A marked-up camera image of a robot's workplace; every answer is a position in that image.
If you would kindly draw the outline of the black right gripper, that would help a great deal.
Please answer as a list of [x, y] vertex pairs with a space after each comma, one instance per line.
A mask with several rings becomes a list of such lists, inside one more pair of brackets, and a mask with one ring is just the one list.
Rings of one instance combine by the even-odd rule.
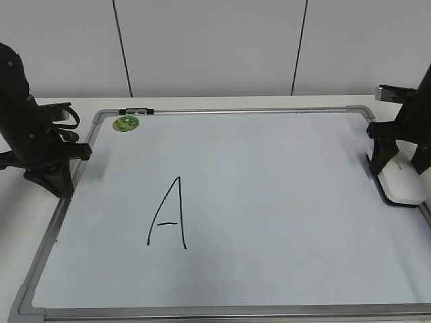
[[431, 165], [430, 111], [407, 112], [396, 116], [394, 121], [372, 122], [366, 129], [374, 139], [370, 172], [378, 176], [386, 164], [399, 153], [397, 140], [417, 144], [411, 164], [418, 174]]

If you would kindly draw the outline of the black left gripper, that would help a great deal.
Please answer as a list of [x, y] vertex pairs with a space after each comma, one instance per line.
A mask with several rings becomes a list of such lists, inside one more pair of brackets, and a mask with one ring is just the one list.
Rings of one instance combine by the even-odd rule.
[[1, 136], [11, 148], [1, 153], [1, 169], [29, 169], [24, 178], [57, 198], [70, 197], [74, 192], [69, 160], [86, 161], [92, 154], [89, 144], [66, 142], [52, 131], [2, 129]]

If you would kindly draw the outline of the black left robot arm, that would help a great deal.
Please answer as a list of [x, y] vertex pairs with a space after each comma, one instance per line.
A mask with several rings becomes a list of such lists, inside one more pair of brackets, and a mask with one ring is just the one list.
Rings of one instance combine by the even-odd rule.
[[24, 178], [58, 198], [70, 197], [70, 161], [89, 160], [92, 150], [79, 143], [80, 124], [71, 103], [37, 104], [30, 94], [18, 53], [1, 45], [1, 136], [10, 150], [1, 153], [1, 169], [24, 170]]

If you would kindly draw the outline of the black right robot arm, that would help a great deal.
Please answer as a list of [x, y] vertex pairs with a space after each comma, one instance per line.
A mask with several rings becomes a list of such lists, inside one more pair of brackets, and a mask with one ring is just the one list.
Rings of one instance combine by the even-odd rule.
[[373, 176], [399, 153], [398, 141], [417, 145], [411, 163], [418, 174], [430, 168], [430, 70], [416, 92], [404, 101], [393, 121], [371, 122], [366, 133], [374, 140], [370, 162]]

